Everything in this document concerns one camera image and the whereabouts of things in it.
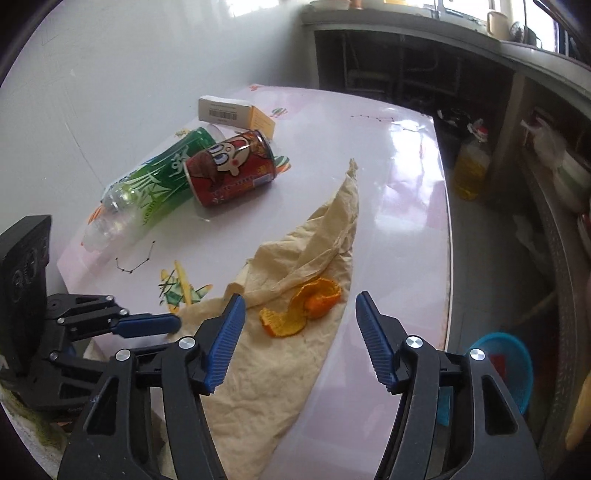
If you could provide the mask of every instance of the cooking oil bottle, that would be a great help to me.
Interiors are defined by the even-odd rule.
[[[453,189],[464,200],[474,200],[484,188],[486,171],[491,164],[488,130],[482,121],[468,126],[472,135],[464,140],[453,169]]]

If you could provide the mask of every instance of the yellow box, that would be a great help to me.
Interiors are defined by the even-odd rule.
[[[259,130],[269,140],[273,139],[275,122],[250,102],[204,95],[197,110],[203,122]]]

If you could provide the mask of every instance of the white wall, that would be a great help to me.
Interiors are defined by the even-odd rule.
[[[100,199],[196,116],[200,95],[306,86],[303,0],[64,0],[0,87],[0,232],[53,215],[56,261]]]

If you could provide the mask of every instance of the table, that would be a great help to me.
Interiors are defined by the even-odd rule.
[[[281,238],[330,198],[354,158],[360,211],[349,302],[307,403],[261,478],[287,478],[290,472],[294,480],[373,479],[398,399],[375,378],[355,321],[355,296],[368,290],[408,333],[439,349],[446,344],[451,231],[433,120],[318,90],[253,85],[230,96],[275,117],[273,148],[289,156],[291,168],[269,188],[225,206],[203,210],[193,200],[181,205],[119,257],[121,267],[133,268],[153,243],[150,260],[133,274],[117,269],[114,258],[86,252],[83,226],[59,259],[59,270],[70,292],[112,294],[131,313],[166,311],[158,284],[161,270],[170,271],[175,260],[195,288],[213,284],[208,296],[220,296],[261,242]],[[198,125],[194,120],[187,127]],[[97,338],[107,355],[160,341]]]

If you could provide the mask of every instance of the beige cloth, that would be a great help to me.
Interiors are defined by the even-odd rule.
[[[229,480],[259,477],[299,415],[335,337],[351,284],[359,213],[356,170],[351,160],[332,200],[281,240],[262,244],[228,285],[224,299],[203,300],[180,312],[183,327],[175,339],[193,335],[202,321],[219,315],[233,293],[241,294],[248,307],[224,383],[212,396],[202,397]],[[259,320],[260,309],[286,311],[296,288],[319,274],[339,282],[341,301],[298,335],[268,336]],[[163,450],[161,468],[164,475],[174,476],[168,448]]]
[[[589,426],[591,426],[591,372],[583,382],[569,431],[566,433],[564,441],[568,451],[574,450],[581,443]]]

